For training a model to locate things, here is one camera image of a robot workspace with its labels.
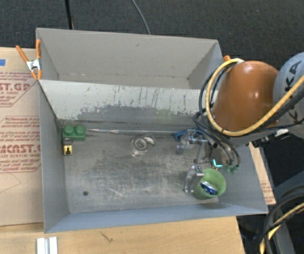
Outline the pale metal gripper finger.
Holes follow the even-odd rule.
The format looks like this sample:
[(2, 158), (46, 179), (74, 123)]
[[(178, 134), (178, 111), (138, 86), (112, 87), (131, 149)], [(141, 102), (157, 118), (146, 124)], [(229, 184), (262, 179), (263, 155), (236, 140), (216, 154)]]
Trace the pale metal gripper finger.
[(193, 193), (194, 187), (199, 183), (203, 176), (204, 173), (201, 166), (190, 166), (185, 176), (184, 192)]
[(176, 154), (183, 154), (186, 150), (191, 150), (194, 147), (195, 145), (189, 142), (189, 137), (182, 135), (179, 144), (176, 146)]

